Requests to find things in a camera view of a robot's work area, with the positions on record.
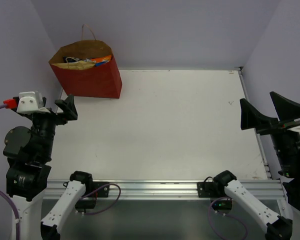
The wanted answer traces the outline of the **red paper bag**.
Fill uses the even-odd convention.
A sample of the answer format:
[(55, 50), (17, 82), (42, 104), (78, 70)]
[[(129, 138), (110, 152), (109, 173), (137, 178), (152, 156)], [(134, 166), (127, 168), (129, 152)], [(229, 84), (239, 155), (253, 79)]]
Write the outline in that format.
[[(94, 62), (65, 63), (63, 60), (63, 57), (93, 59), (107, 55), (112, 55), (111, 61), (100, 66), (95, 66)], [(113, 51), (105, 42), (96, 38), (87, 24), (81, 27), (81, 39), (60, 47), (48, 63), (68, 95), (120, 98), (123, 83)]]

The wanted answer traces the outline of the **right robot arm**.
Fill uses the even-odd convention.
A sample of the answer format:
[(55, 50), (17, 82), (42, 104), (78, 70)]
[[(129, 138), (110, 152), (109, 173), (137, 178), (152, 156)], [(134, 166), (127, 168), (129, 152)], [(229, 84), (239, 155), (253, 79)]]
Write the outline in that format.
[(300, 213), (300, 103), (274, 91), (270, 97), (277, 117), (260, 113), (245, 98), (240, 100), (240, 128), (271, 137), (280, 165), (278, 174), (290, 180), (281, 184), (286, 194), (277, 201), (279, 212), (263, 204), (228, 170), (213, 178), (212, 189), (216, 202), (229, 199), (242, 207), (260, 226), (265, 239), (289, 240), (293, 235), (291, 210)]

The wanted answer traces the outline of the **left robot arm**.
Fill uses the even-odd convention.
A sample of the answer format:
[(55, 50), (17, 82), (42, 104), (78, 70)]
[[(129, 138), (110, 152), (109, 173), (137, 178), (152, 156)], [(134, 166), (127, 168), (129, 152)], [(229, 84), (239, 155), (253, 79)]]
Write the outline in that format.
[(59, 240), (62, 228), (82, 196), (93, 193), (90, 173), (75, 171), (70, 175), (64, 193), (52, 210), (41, 217), (42, 203), (48, 184), (56, 126), (76, 121), (78, 113), (74, 96), (57, 99), (62, 111), (46, 107), (46, 98), (39, 92), (21, 92), (6, 100), (7, 107), (32, 122), (31, 128), (17, 126), (5, 136), (3, 155), (9, 169), (6, 173), (6, 193), (15, 216), (15, 240)]

